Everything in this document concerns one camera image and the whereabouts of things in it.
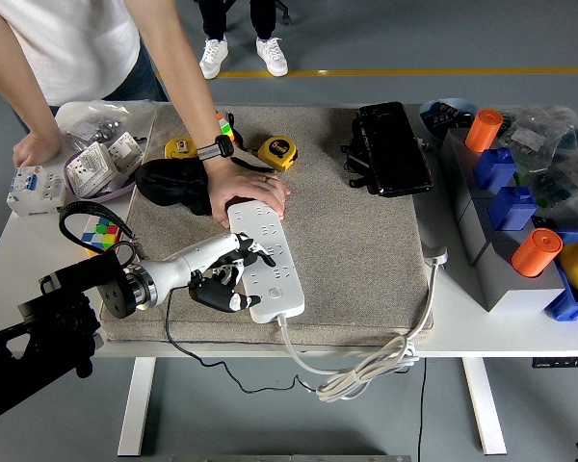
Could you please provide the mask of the person's left hand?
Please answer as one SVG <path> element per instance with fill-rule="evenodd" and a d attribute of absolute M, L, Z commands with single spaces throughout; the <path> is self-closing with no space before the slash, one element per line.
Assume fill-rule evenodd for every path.
<path fill-rule="evenodd" d="M 226 208 L 234 198 L 262 201 L 284 218 L 286 197 L 291 192 L 276 175 L 248 170 L 220 156 L 203 164 L 208 175 L 212 217 L 223 228 L 229 228 Z"/>

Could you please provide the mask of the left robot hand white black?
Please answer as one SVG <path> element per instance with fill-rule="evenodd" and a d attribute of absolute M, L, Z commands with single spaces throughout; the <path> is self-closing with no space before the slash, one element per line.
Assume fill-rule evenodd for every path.
<path fill-rule="evenodd" d="M 191 298 L 217 311 L 234 313 L 258 304 L 258 295 L 235 291 L 244 267 L 258 258 L 269 266 L 276 262 L 269 252 L 244 233 L 227 233 L 194 244 L 157 262 L 143 260 L 135 271 L 144 284 L 142 309 L 157 306 L 169 293 L 181 287 Z"/>

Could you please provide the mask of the person's right hand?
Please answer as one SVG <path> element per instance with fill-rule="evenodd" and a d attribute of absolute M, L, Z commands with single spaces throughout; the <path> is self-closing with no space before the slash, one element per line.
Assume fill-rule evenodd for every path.
<path fill-rule="evenodd" d="M 13 164 L 15 167 L 41 166 L 55 158 L 60 149 L 59 135 L 41 136 L 30 133 L 13 147 Z"/>

